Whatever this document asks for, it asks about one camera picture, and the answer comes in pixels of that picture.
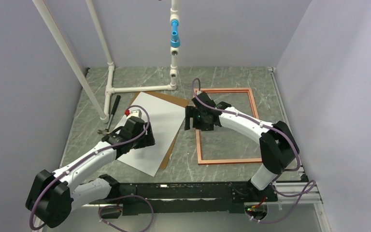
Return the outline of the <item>orange wooden picture frame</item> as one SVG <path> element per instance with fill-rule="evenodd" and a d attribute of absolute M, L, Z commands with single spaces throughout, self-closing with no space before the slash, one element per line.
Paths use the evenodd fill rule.
<path fill-rule="evenodd" d="M 254 95 L 251 88 L 235 87 L 235 88 L 202 88 L 201 89 L 207 93 L 220 94 L 220 93 L 245 93 L 248 96 L 251 112 L 253 117 L 259 119 L 257 112 L 257 106 L 255 103 Z M 204 160 L 202 155 L 202 145 L 200 130 L 195 130 L 196 134 L 196 151 L 198 165 L 214 165 L 214 164 L 242 164 L 242 163 L 261 163 L 262 158 L 247 158 L 247 159 L 213 159 Z"/>

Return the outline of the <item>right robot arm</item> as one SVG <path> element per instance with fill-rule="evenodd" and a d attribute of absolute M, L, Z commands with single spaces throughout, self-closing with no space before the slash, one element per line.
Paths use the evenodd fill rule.
<path fill-rule="evenodd" d="M 300 150 L 286 123 L 256 119 L 223 101 L 216 104 L 206 92 L 196 93 L 192 102 L 194 105 L 185 109 L 185 130 L 213 131 L 215 126 L 224 127 L 259 145 L 262 164 L 247 187 L 251 200 L 260 200 L 268 185 L 286 171 L 292 161 L 299 160 Z"/>

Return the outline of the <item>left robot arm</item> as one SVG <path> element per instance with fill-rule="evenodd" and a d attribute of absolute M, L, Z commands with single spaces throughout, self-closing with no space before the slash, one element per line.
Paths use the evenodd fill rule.
<path fill-rule="evenodd" d="M 113 203 L 135 197 L 121 189 L 108 174 L 83 183 L 95 171 L 131 150 L 155 145 L 150 121 L 131 114 L 123 126 L 103 136 L 93 149 L 69 165 L 49 172 L 40 171 L 34 178 L 26 200 L 30 211 L 29 226 L 37 231 L 44 226 L 59 226 L 76 208 L 95 201 Z"/>

